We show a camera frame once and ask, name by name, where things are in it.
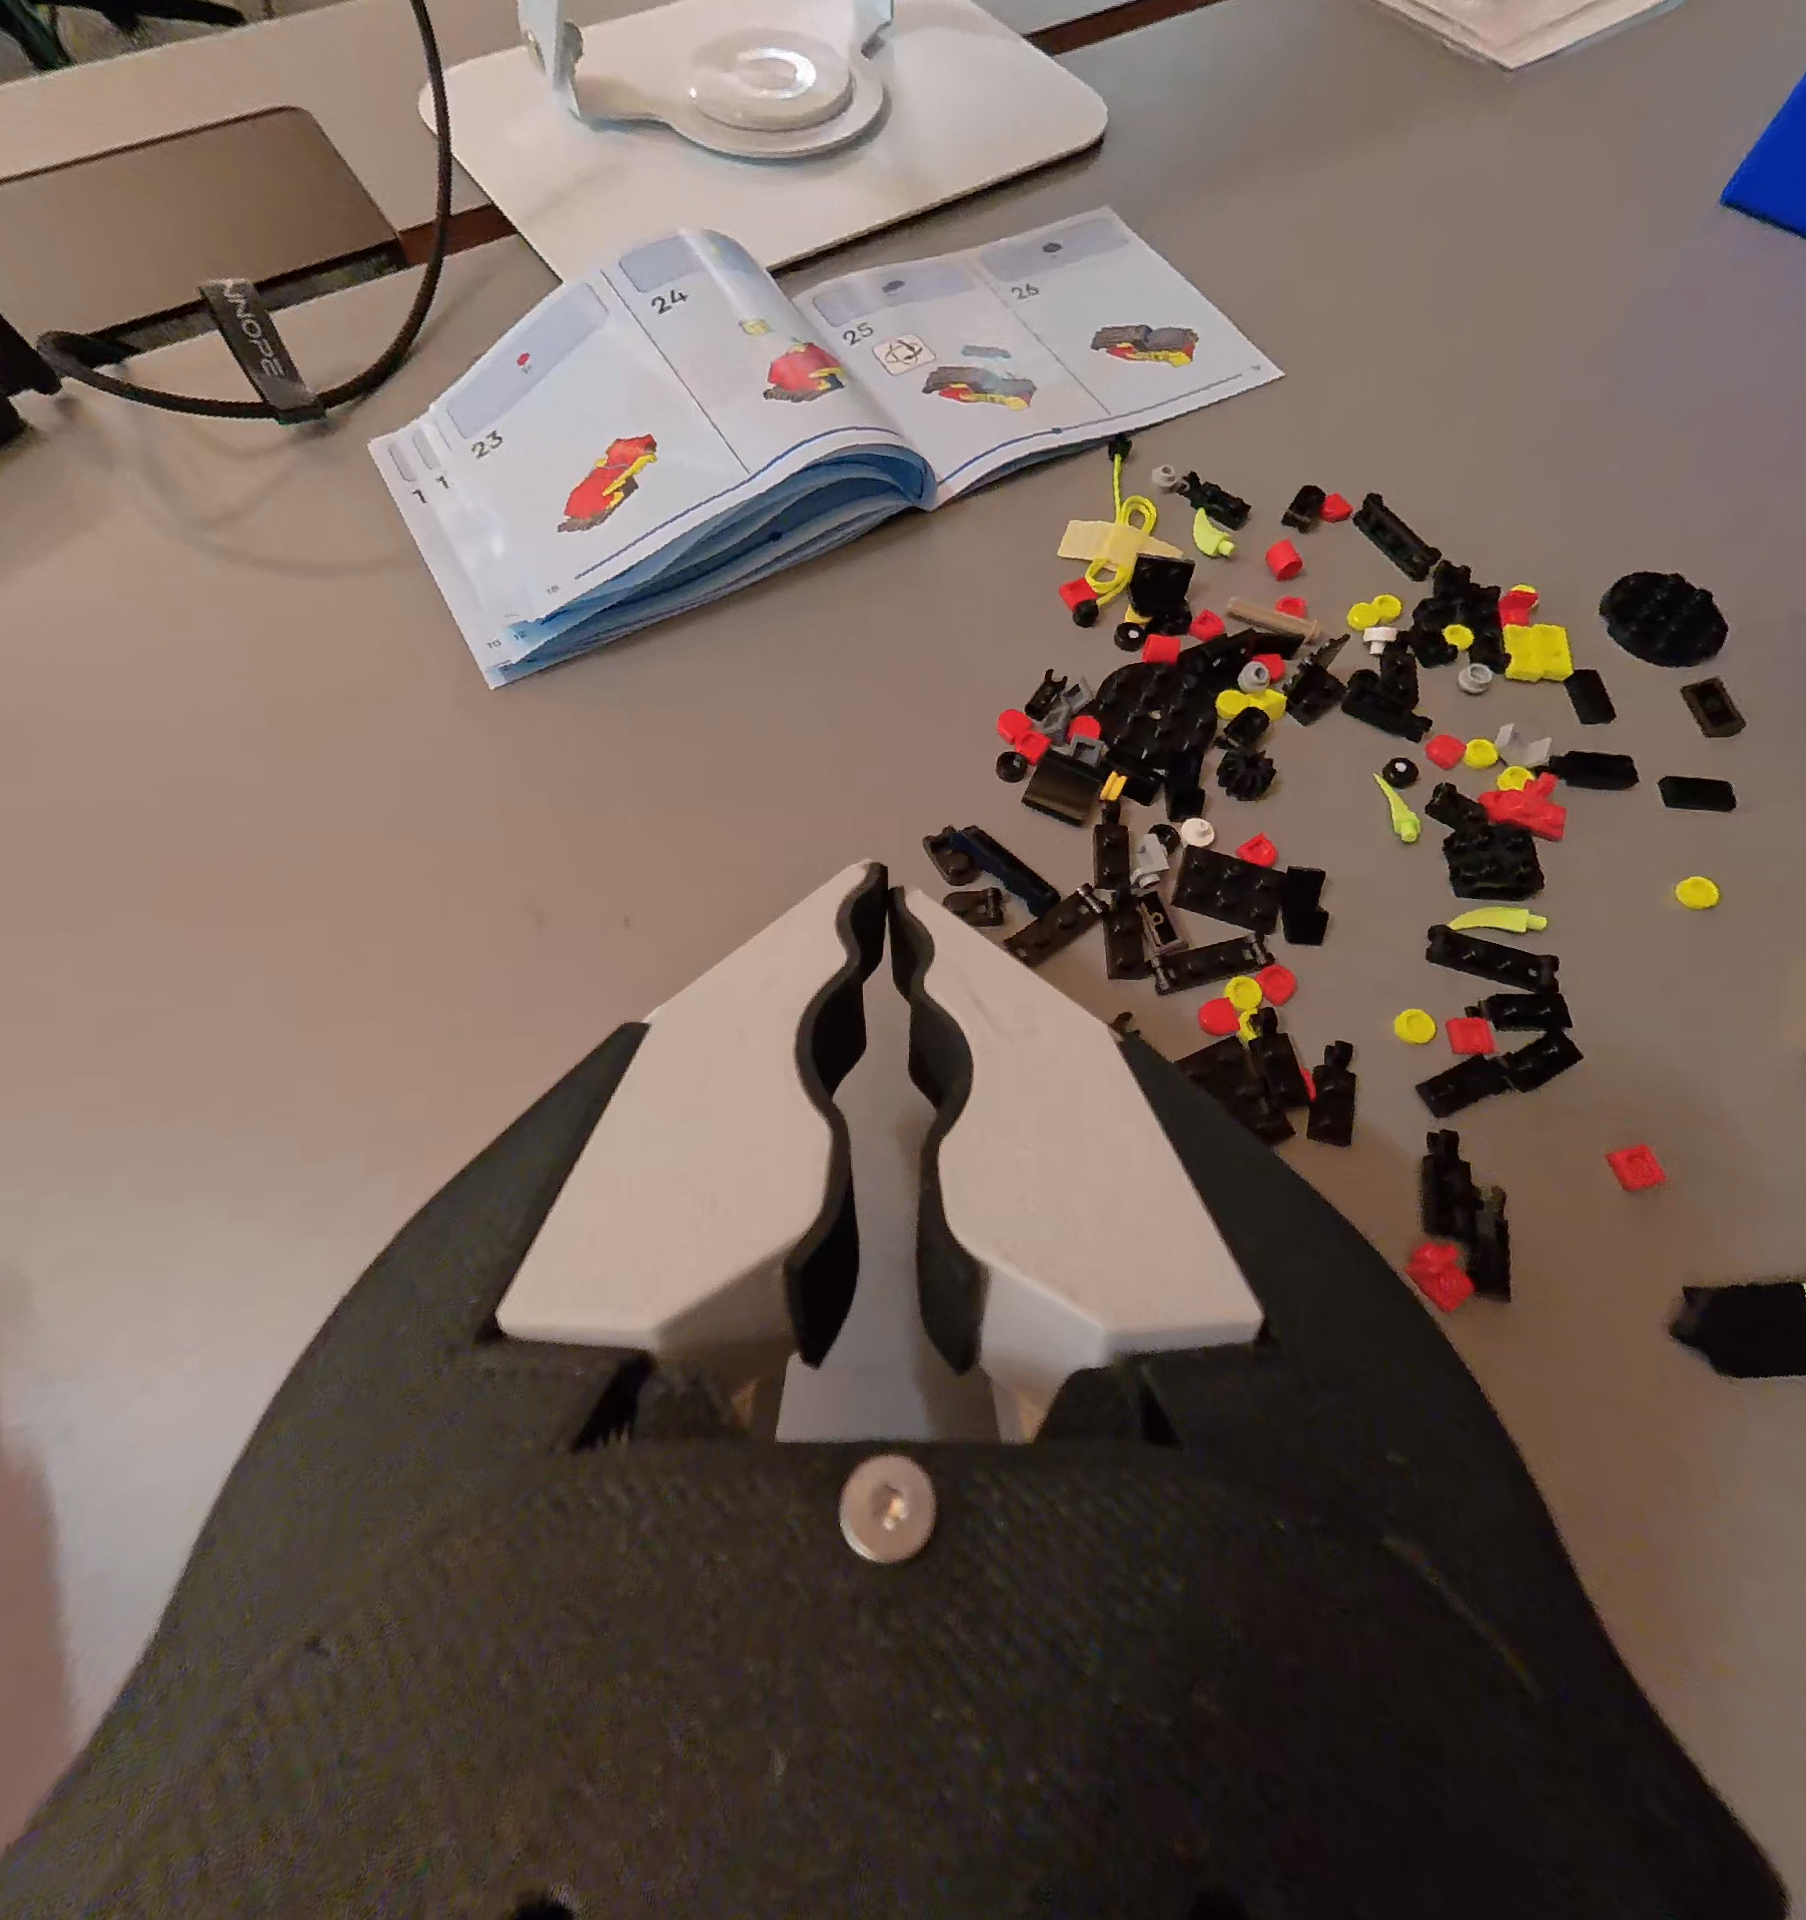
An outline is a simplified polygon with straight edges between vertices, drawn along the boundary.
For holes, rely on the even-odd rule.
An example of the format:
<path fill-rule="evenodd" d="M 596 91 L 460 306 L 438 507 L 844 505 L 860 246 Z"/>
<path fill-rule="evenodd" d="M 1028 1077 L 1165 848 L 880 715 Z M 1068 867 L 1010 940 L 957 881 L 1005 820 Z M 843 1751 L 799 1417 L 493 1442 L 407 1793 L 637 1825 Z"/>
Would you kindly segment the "round black lego plate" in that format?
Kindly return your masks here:
<path fill-rule="evenodd" d="M 1616 646 L 1659 667 L 1713 660 L 1729 636 L 1711 593 L 1676 572 L 1627 572 L 1603 591 L 1598 613 Z"/>

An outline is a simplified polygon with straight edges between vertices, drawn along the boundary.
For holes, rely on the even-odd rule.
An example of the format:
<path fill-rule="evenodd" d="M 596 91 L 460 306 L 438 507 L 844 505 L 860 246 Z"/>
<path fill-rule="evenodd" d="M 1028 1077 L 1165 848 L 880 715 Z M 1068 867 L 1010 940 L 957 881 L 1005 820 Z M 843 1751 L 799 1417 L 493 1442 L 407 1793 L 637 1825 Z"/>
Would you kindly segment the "printed paper sheets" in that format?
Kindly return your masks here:
<path fill-rule="evenodd" d="M 1504 72 L 1556 57 L 1676 2 L 1376 2 L 1446 48 Z"/>

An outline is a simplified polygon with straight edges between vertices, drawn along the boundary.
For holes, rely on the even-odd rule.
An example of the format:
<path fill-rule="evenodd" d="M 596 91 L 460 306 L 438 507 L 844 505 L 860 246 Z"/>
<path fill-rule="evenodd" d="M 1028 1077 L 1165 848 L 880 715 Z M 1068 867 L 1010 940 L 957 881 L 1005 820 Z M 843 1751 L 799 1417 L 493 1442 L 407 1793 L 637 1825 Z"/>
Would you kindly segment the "white monitor stand base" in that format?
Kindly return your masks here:
<path fill-rule="evenodd" d="M 779 269 L 1086 152 L 1102 99 L 968 2 L 516 4 L 449 153 L 562 279 L 697 228 Z"/>

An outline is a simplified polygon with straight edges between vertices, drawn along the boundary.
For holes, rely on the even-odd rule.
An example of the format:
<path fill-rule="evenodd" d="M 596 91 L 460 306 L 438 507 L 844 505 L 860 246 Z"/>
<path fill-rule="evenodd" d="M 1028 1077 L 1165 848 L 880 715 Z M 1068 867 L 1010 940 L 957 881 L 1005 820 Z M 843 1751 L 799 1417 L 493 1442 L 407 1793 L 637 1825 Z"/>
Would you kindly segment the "lego instruction booklet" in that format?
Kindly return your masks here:
<path fill-rule="evenodd" d="M 799 295 L 685 228 L 559 285 L 367 455 L 500 687 L 1279 376 L 1106 207 Z"/>

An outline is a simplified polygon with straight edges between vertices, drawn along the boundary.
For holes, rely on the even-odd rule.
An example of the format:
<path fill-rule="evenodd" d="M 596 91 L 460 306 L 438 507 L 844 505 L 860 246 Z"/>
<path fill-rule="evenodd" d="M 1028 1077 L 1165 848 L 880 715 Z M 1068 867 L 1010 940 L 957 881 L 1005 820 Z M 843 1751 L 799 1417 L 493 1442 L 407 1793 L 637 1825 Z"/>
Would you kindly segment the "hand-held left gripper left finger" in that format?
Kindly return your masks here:
<path fill-rule="evenodd" d="M 651 1011 L 498 1332 L 700 1369 L 827 1356 L 858 1271 L 836 1089 L 888 899 L 855 860 Z"/>

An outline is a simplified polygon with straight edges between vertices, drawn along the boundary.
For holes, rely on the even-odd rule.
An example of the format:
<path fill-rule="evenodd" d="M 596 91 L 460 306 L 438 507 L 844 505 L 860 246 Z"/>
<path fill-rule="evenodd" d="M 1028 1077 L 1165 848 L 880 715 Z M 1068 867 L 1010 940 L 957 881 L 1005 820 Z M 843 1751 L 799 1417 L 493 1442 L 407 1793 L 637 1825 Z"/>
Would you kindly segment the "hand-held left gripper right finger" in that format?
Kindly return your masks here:
<path fill-rule="evenodd" d="M 932 1111 L 916 1276 L 937 1356 L 1061 1387 L 1249 1342 L 1263 1309 L 1112 1032 L 916 888 L 891 891 L 891 966 Z"/>

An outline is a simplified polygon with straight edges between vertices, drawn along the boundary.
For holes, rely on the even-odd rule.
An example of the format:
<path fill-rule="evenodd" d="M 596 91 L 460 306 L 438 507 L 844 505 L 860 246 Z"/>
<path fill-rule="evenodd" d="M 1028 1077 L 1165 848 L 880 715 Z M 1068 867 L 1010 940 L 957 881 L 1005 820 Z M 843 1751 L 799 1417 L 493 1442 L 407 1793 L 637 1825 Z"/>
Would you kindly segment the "long black studded lego strip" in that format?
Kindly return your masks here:
<path fill-rule="evenodd" d="M 1806 1278 L 1685 1285 L 1672 1340 L 1727 1378 L 1806 1378 Z"/>

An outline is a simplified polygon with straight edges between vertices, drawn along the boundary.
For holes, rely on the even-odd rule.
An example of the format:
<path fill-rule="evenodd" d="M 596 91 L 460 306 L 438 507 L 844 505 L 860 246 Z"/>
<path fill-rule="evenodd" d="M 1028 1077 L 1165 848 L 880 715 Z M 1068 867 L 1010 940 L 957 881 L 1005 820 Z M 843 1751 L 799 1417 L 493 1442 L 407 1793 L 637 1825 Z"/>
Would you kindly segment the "pile of lego pieces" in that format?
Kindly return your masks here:
<path fill-rule="evenodd" d="M 983 825 L 947 825 L 924 853 L 947 884 L 945 907 L 1042 964 L 1098 930 L 1105 972 L 1160 997 L 1203 992 L 1208 1042 L 1182 1066 L 1266 1144 L 1296 1134 L 1345 1148 L 1358 1117 L 1355 1044 L 1325 1042 L 1305 1062 L 1284 1025 L 1296 995 L 1285 955 L 1325 944 L 1333 917 L 1323 867 L 1285 856 L 1266 830 L 1229 844 L 1234 820 L 1211 799 L 1263 803 L 1282 782 L 1271 744 L 1339 714 L 1394 753 L 1371 769 L 1395 844 L 1432 843 L 1451 912 L 1422 933 L 1425 963 L 1476 990 L 1454 1011 L 1407 1007 L 1403 1045 L 1444 1045 L 1447 1062 L 1417 1085 L 1436 1121 L 1494 1099 L 1538 1094 L 1588 1059 L 1564 995 L 1563 963 L 1536 944 L 1552 922 L 1541 853 L 1563 843 L 1564 799 L 1629 793 L 1634 759 L 1557 748 L 1520 724 L 1446 730 L 1428 697 L 1487 699 L 1557 687 L 1581 728 L 1616 711 L 1602 672 L 1576 660 L 1566 621 L 1530 583 L 1479 578 L 1410 526 L 1378 492 L 1349 502 L 1301 487 L 1264 562 L 1275 585 L 1299 578 L 1294 535 L 1355 529 L 1420 593 L 1360 597 L 1343 620 L 1313 617 L 1306 597 L 1200 608 L 1194 556 L 1226 560 L 1249 505 L 1195 472 L 1157 468 L 1151 492 L 1126 488 L 1130 436 L 1106 443 L 1111 511 L 1071 522 L 1058 600 L 1080 627 L 1112 611 L 1117 650 L 1101 685 L 1046 670 L 995 724 L 999 780 L 1035 816 L 1086 833 L 1074 884 L 1042 875 Z M 1192 509 L 1192 544 L 1159 540 L 1159 497 Z"/>

